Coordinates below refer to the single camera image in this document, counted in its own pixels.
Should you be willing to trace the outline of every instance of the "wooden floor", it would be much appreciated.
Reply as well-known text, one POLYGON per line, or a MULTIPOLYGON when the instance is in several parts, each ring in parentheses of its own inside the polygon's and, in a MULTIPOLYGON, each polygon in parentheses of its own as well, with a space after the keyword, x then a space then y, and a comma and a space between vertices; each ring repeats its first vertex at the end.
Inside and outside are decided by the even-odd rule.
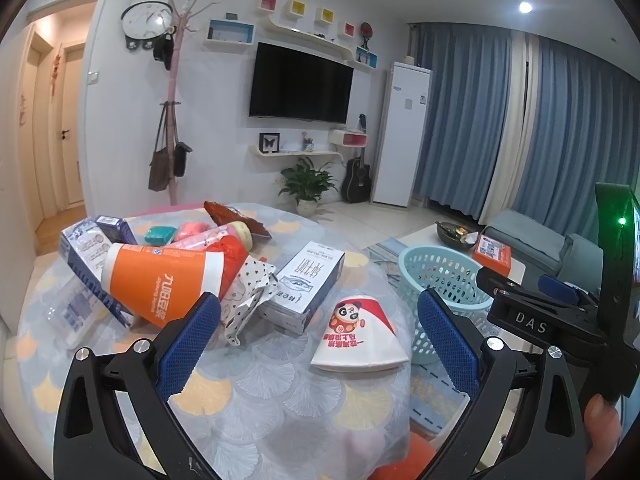
POLYGON ((60 231, 86 218, 83 205, 61 211, 51 218, 45 218, 36 229, 38 239, 38 256, 55 253, 58 250, 60 231))

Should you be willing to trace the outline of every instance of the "plant pot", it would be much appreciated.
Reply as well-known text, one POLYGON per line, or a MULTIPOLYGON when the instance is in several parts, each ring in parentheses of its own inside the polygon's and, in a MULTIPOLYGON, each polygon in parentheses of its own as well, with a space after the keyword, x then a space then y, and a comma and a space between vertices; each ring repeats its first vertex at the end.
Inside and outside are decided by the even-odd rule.
POLYGON ((298 214, 305 218, 309 218, 313 213, 315 213, 316 207, 318 207, 318 204, 315 200, 300 200, 296 206, 298 214))

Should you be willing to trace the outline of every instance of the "sofa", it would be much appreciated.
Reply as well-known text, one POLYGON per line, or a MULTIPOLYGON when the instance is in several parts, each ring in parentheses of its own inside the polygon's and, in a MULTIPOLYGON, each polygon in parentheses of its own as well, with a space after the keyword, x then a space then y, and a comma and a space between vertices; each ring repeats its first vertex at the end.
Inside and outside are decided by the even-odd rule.
POLYGON ((522 285, 538 290, 543 274, 600 293, 602 249, 577 234, 562 236, 533 218, 512 210, 500 212, 483 233, 511 247, 511 256, 526 266, 522 285))

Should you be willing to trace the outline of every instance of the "tablecloth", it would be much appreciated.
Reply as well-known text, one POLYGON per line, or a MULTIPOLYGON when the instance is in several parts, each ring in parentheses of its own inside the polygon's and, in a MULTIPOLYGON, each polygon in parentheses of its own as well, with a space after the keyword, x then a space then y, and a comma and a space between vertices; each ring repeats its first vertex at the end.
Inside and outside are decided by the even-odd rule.
MULTIPOLYGON (((263 222, 273 235, 252 251, 281 269, 306 243, 346 252, 342 276, 302 336, 254 317, 232 348, 212 339, 184 391, 169 405, 203 456, 225 480, 359 480, 375 468, 402 460, 409 430, 410 365, 386 372, 339 374, 310 361, 340 298, 378 299, 410 355, 411 311, 387 283, 384 272, 345 238, 300 216, 274 208, 233 204, 263 222)), ((129 219, 140 243, 153 225, 178 227, 210 221, 204 209, 129 219)), ((48 325, 47 305, 72 276, 57 259, 40 279, 18 329, 17 358, 24 398, 44 441, 52 447, 56 412, 74 350, 64 348, 48 325)), ((79 346, 97 354, 125 351, 142 336, 130 332, 106 309, 79 346)), ((160 470, 126 394, 122 412, 140 456, 160 470)))

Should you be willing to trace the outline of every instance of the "light blue plastic basket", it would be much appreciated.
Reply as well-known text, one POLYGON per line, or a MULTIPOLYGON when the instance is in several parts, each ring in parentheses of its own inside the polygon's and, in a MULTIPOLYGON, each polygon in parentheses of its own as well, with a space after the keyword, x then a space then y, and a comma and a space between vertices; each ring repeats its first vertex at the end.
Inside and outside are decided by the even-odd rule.
POLYGON ((417 365, 436 362, 438 355, 418 321, 418 296, 425 288, 433 286, 454 314, 470 317, 473 313, 486 311, 493 298, 476 285, 476 273, 482 266, 452 249, 422 245, 402 251, 398 267, 401 275, 398 294, 414 311, 411 362, 417 365))

